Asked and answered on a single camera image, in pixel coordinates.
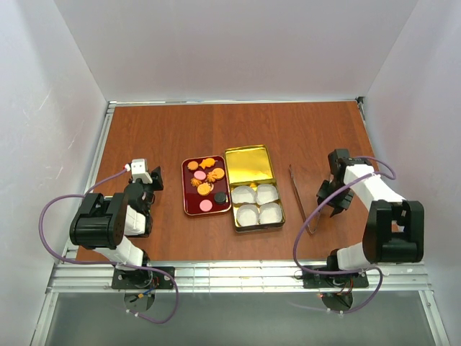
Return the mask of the metal tongs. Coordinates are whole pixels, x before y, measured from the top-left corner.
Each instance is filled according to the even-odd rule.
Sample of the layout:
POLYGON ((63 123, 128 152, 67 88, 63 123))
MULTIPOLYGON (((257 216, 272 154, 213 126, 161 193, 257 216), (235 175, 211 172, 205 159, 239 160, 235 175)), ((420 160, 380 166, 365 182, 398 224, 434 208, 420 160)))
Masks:
MULTIPOLYGON (((293 170, 291 164, 289 165, 289 173, 290 173, 291 184, 292 184, 293 192, 294 192, 294 194, 295 194, 295 199, 296 199, 296 201, 297 201, 298 209, 299 209, 299 211, 300 211, 300 215, 301 215, 301 217, 302 217, 303 222, 305 222, 305 221, 307 220, 307 218, 308 218, 308 215, 307 215, 306 212, 305 212, 305 207, 304 207, 304 205, 303 205, 303 200, 302 200, 302 198, 301 198, 301 196, 300 196, 300 193, 299 193, 299 190, 298 190, 298 187, 297 187, 297 182, 296 182, 296 179, 295 179, 294 170, 293 170)), ((314 226, 311 226, 310 224, 308 224, 308 225, 305 227, 305 230, 306 230, 310 235, 316 233, 319 218, 320 218, 320 213, 317 213, 317 219, 316 219, 316 221, 315 221, 315 225, 314 225, 314 226)))

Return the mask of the small flower cookie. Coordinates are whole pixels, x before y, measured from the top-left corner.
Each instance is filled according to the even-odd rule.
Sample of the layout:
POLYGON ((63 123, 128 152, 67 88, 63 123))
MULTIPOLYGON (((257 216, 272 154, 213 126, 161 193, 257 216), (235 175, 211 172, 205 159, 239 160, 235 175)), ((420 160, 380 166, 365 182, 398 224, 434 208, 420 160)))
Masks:
POLYGON ((202 184, 202 181, 196 178, 192 178, 190 182, 193 187, 198 187, 202 184))

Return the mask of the round waffle cookie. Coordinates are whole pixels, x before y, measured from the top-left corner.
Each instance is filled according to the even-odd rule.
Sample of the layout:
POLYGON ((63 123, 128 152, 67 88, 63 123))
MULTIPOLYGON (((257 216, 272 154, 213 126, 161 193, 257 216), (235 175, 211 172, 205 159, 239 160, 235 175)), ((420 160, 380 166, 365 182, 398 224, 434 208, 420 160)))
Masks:
POLYGON ((187 165, 188 170, 194 171, 198 168, 199 164, 196 161, 190 161, 187 165))

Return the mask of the large round orange cookie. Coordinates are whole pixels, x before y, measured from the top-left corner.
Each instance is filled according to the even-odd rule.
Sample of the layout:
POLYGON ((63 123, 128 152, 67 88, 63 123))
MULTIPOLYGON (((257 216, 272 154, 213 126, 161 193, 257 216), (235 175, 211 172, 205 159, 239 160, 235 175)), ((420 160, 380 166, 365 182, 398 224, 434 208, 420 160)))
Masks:
POLYGON ((197 187, 197 193, 201 196, 209 195, 212 191, 212 185, 208 182, 203 182, 197 187))

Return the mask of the fish shaped cookie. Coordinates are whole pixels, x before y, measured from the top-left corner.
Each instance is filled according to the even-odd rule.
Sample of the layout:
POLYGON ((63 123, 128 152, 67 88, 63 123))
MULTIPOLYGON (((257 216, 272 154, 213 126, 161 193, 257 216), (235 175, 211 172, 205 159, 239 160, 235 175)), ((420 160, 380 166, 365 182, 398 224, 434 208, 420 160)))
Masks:
POLYGON ((214 158, 205 158, 201 161, 201 163, 199 164, 199 166, 202 168, 202 169, 206 169, 206 168, 210 168, 210 167, 213 167, 215 165, 215 160, 214 158))

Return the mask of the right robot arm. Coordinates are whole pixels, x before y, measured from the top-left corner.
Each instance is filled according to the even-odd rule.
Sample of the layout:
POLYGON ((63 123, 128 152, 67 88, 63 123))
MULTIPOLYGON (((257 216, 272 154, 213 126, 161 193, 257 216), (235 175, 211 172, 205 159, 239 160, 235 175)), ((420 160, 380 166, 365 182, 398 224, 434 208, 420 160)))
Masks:
POLYGON ((331 216, 347 210, 358 197, 368 211, 361 242, 335 249, 327 257, 330 271, 358 270, 377 263, 418 263, 424 256, 424 207, 393 191, 368 156, 352 157, 347 149, 328 155, 331 177, 316 197, 331 216))

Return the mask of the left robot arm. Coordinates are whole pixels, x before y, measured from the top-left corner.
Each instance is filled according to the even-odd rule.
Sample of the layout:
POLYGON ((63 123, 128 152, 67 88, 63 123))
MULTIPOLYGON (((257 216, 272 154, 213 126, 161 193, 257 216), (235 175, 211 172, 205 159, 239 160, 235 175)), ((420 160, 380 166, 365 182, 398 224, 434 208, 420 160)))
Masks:
POLYGON ((115 176, 126 172, 131 172, 131 178, 122 192, 106 197, 90 187, 71 222, 69 235, 72 244, 99 253, 114 265, 134 270, 143 266, 148 256, 130 239, 151 234, 151 206, 164 183, 161 168, 148 171, 142 159, 127 164, 115 176))

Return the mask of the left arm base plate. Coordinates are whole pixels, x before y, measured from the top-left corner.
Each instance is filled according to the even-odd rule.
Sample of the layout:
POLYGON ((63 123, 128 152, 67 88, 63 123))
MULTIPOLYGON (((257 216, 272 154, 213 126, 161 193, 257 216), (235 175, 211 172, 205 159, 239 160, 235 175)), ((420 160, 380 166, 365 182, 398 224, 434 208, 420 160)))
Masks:
POLYGON ((165 274, 149 270, 115 268, 111 288, 117 290, 172 289, 174 285, 167 274, 174 278, 176 268, 167 266, 156 267, 156 269, 165 274))

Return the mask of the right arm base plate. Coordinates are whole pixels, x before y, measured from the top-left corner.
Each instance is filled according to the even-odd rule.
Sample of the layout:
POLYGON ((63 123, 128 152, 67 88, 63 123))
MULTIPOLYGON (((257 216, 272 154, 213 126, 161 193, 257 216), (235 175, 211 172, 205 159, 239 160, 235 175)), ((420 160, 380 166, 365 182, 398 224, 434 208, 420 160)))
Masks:
POLYGON ((304 288, 368 288, 366 274, 320 275, 296 270, 294 279, 301 280, 304 288))

